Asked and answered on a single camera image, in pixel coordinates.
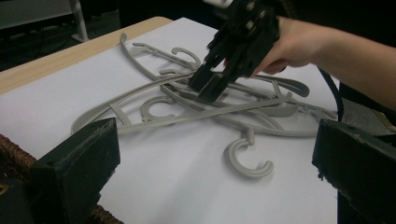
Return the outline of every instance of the white table surface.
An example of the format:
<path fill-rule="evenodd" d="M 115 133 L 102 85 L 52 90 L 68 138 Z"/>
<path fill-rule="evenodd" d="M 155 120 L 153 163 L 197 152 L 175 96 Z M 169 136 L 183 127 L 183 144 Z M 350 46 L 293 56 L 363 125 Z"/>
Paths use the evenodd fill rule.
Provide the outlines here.
<path fill-rule="evenodd" d="M 128 44 L 143 42 L 166 52 L 182 47 L 202 60 L 215 32 L 180 19 Z M 142 58 L 142 62 L 153 70 L 169 65 L 155 63 L 153 58 Z M 278 76 L 302 81 L 310 88 L 310 95 L 296 97 L 299 100 L 336 110 L 315 66 L 288 68 Z M 117 46 L 0 95 L 0 133 L 39 159 L 70 136 L 70 127 L 80 114 L 149 82 Z M 268 88 L 262 83 L 252 85 Z M 163 94 L 155 89 L 146 95 Z M 170 107 L 154 111 L 188 110 Z M 130 112 L 139 114 L 138 108 Z M 302 112 L 279 122 L 291 129 L 316 130 L 318 123 L 311 117 Z M 121 164 L 101 191 L 99 204 L 125 223 L 336 223 L 336 189 L 318 178 L 318 169 L 311 163 L 315 137 L 256 134 L 255 145 L 242 151 L 240 160 L 246 166 L 270 160 L 275 169 L 263 178 L 244 178 L 224 153 L 240 136 L 241 131 L 213 118 L 123 134 Z"/>

